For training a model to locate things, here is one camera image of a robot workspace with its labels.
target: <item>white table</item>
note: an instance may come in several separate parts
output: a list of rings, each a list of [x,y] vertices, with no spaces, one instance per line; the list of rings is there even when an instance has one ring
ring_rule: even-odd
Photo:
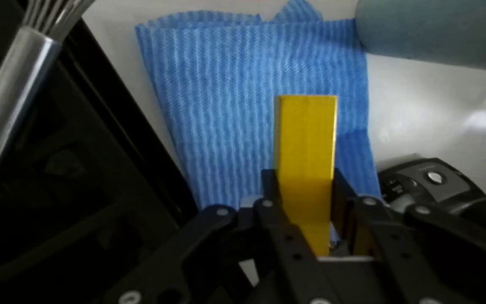
[[[312,0],[326,19],[354,17],[356,0]],[[285,0],[98,0],[86,22],[145,117],[176,157],[145,75],[133,27],[182,10],[273,17]],[[368,56],[370,137],[380,167],[441,157],[486,191],[486,71]]]

